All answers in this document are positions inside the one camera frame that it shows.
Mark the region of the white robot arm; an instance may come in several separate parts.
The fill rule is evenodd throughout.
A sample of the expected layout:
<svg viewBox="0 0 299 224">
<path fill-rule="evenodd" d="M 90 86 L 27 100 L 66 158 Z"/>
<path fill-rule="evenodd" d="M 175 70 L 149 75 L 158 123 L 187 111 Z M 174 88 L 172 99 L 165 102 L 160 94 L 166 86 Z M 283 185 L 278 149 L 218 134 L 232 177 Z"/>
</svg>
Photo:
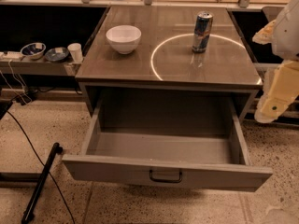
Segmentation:
<svg viewBox="0 0 299 224">
<path fill-rule="evenodd" d="M 252 41 L 270 43 L 272 52 L 283 59 L 277 68 L 266 71 L 263 95 L 254 114 L 258 122 L 270 123 L 299 96 L 299 0 L 291 0 Z"/>
</svg>

